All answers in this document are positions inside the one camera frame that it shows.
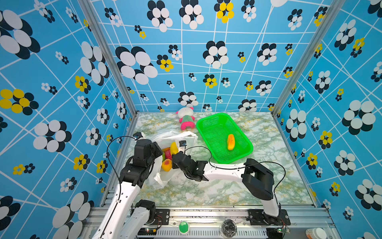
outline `metal corner post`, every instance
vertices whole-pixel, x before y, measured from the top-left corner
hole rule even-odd
[[[276,102],[273,112],[279,112],[279,110],[285,104],[291,88],[293,88],[293,86],[297,83],[301,74],[308,65],[313,52],[317,48],[318,44],[320,44],[322,41],[325,34],[328,32],[330,26],[332,25],[334,19],[337,17],[345,1],[346,0],[333,0],[332,4],[329,6],[328,13],[325,15],[325,20],[322,21],[318,27],[318,30],[314,33],[311,41],[308,44],[308,47],[305,49],[300,61],[297,63],[297,66],[295,67],[296,70],[293,72],[292,77],[286,83],[280,97]]]
[[[117,83],[119,91],[121,92],[123,98],[126,100],[126,104],[131,114],[133,116],[136,116],[137,110],[134,106],[133,100],[131,99],[129,95],[129,92],[127,91],[127,87],[123,81],[123,78],[118,69],[118,66],[115,63],[113,54],[109,48],[109,45],[107,44],[104,34],[102,33],[101,27],[98,24],[96,15],[94,14],[94,11],[93,11],[92,3],[89,0],[78,0],[78,3],[81,6],[82,11],[85,14],[85,17],[92,28],[92,33],[94,34],[94,37],[97,40],[97,43],[99,44],[102,54],[104,55],[106,62],[108,63],[110,71],[115,78],[115,82]]]

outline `stuffed toy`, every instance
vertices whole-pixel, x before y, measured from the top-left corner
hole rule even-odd
[[[195,128],[195,117],[192,116],[194,114],[193,107],[183,107],[176,113],[178,114],[179,122],[182,123],[180,125],[181,130],[185,130],[186,127]]]

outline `yellow toy fruit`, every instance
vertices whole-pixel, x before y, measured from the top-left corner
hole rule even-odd
[[[172,169],[172,161],[170,159],[166,159],[162,162],[162,169],[166,172]]]
[[[170,152],[171,155],[177,154],[179,152],[178,147],[176,146],[176,143],[173,142],[170,146]]]
[[[233,148],[235,147],[235,137],[233,136],[233,134],[228,135],[227,147],[228,150],[233,150]]]

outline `green button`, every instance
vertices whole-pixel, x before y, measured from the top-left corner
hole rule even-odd
[[[179,231],[180,231],[181,233],[187,233],[187,232],[188,232],[188,229],[189,229],[189,227],[188,227],[188,223],[187,223],[187,222],[182,221],[182,222],[179,224]]]

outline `toy mango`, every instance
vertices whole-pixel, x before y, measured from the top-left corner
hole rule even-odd
[[[233,134],[230,134],[228,135],[228,139],[227,139],[227,148],[228,150],[233,150],[235,147],[235,137],[233,136]]]

